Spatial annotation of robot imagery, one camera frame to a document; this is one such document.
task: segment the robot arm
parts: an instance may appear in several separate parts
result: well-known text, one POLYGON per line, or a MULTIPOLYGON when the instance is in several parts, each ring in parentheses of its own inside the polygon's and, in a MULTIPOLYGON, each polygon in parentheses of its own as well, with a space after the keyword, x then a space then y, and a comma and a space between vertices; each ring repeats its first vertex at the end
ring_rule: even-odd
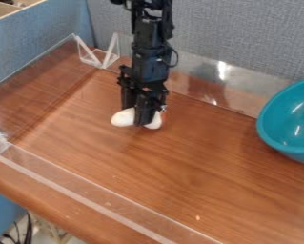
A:
POLYGON ((121 66, 123 110, 134 108, 134 125, 151 124, 155 114, 166 111, 174 34, 173 0, 111 0, 131 11, 134 34, 131 67, 121 66))

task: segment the wooden table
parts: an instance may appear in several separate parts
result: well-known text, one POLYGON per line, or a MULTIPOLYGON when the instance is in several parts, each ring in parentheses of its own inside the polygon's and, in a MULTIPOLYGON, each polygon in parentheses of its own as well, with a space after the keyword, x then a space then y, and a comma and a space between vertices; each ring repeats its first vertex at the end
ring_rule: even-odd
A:
MULTIPOLYGON (((10 140, 225 243, 304 244, 304 165, 265 145, 255 119, 173 92, 162 130, 115 128, 117 74, 70 53, 0 85, 10 140)), ((90 243, 154 243, 3 164, 0 193, 90 243)))

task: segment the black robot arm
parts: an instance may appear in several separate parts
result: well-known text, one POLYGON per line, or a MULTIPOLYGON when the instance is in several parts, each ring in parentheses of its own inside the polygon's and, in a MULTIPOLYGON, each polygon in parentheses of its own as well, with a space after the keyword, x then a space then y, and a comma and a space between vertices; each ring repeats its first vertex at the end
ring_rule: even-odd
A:
POLYGON ((131 11, 134 34, 131 67, 121 66, 123 110, 135 108, 135 125, 153 122, 157 111, 166 110, 174 37, 173 0, 111 0, 131 11))

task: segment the teal bowl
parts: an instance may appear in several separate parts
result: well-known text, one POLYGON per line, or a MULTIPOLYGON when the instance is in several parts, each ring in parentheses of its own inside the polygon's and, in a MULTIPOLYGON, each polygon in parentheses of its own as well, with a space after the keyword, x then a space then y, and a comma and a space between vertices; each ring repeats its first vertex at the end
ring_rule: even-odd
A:
POLYGON ((271 148, 304 163, 304 80, 267 102, 258 119, 258 132, 271 148))

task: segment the bowl rim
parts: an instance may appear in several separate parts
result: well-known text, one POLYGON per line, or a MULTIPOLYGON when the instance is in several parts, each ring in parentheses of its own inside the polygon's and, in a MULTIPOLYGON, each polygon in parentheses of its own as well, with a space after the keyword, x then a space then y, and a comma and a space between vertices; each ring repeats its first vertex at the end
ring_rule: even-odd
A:
POLYGON ((290 86, 287 86, 285 89, 282 89, 274 96, 273 98, 269 100, 269 102, 266 103, 263 109, 262 109, 262 112, 261 112, 261 115, 259 115, 259 118, 258 118, 258 133, 259 133, 259 136, 262 138, 262 140, 266 142, 266 144, 269 146, 271 146, 274 149, 277 149, 278 151, 282 151, 285 153, 304 153, 304 147, 295 147, 295 146, 290 146, 290 145, 283 145, 282 143, 279 143, 277 140, 274 140, 265 128, 263 128, 263 119, 265 119, 265 115, 266 115, 266 112, 269 110, 269 108, 271 107, 273 103, 278 100, 278 98, 285 94, 287 93, 290 90, 294 90, 297 87, 304 85, 304 79, 295 82, 294 84, 291 84, 290 86))

